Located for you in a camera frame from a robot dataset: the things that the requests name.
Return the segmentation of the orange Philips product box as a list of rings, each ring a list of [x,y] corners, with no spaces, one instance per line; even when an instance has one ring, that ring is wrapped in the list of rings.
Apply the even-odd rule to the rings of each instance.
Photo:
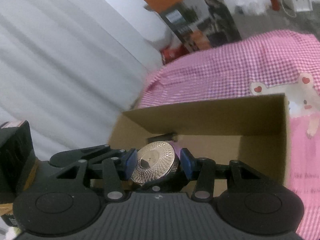
[[[241,40],[224,0],[144,0],[190,51]]]

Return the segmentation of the gold lid cream jar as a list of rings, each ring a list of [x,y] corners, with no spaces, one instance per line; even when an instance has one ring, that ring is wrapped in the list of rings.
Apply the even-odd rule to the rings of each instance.
[[[180,160],[167,141],[155,141],[137,152],[137,163],[131,175],[133,191],[177,192]]]

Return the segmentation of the red fire extinguisher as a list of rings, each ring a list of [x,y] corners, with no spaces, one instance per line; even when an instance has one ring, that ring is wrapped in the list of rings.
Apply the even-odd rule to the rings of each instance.
[[[280,10],[279,0],[270,0],[270,2],[271,2],[272,10],[274,10],[274,11]]]

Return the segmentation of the white curtain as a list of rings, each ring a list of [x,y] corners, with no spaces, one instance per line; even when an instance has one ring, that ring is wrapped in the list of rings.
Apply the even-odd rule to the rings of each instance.
[[[107,142],[161,65],[104,0],[1,0],[1,122],[27,120],[41,160]]]

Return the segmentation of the brown cardboard box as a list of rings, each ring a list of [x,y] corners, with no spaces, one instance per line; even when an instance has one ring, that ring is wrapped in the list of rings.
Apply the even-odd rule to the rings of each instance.
[[[174,133],[175,145],[197,158],[227,165],[241,161],[276,183],[289,180],[289,102],[285,95],[176,103],[122,113],[108,143],[140,149]]]

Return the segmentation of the purple plastic lid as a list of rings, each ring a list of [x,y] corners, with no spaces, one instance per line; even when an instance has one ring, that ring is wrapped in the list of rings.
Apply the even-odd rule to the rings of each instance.
[[[181,152],[181,146],[174,141],[168,141],[168,143],[173,147],[175,154],[177,155],[178,158],[180,158],[180,152]]]

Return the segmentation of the pink checkered tablecloth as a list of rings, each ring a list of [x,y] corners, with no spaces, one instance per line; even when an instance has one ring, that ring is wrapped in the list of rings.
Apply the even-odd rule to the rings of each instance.
[[[148,77],[140,108],[180,102],[286,95],[289,188],[302,199],[303,239],[319,239],[319,40],[275,30],[182,57]]]

